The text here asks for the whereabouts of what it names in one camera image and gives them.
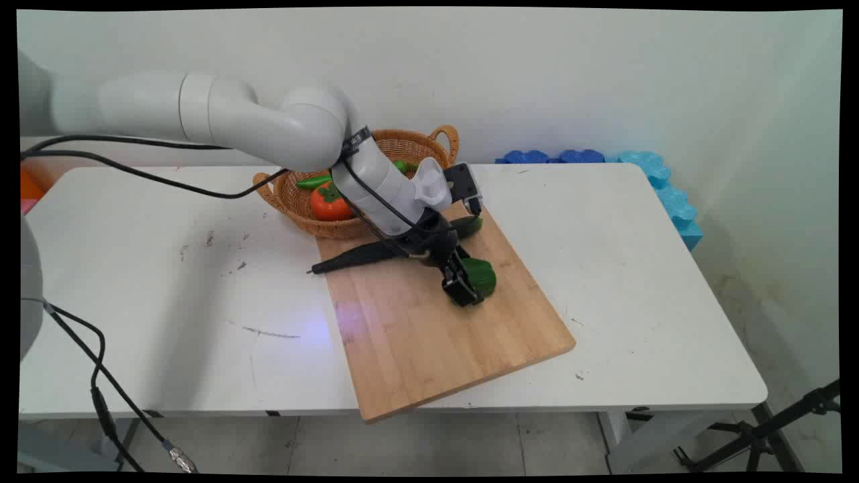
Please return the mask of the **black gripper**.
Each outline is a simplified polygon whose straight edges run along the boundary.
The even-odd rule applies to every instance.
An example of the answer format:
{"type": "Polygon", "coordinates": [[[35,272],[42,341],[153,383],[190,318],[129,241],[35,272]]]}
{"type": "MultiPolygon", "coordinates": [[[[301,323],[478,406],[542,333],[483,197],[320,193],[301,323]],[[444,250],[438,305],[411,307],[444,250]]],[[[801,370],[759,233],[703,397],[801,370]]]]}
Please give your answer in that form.
{"type": "Polygon", "coordinates": [[[403,251],[416,257],[426,266],[441,269],[442,290],[460,307],[478,305],[484,295],[470,281],[470,273],[479,266],[479,259],[470,259],[470,254],[460,244],[460,235],[466,232],[470,216],[452,222],[439,213],[423,213],[417,228],[403,235],[403,251]],[[456,248],[457,259],[451,259],[456,248]]]}

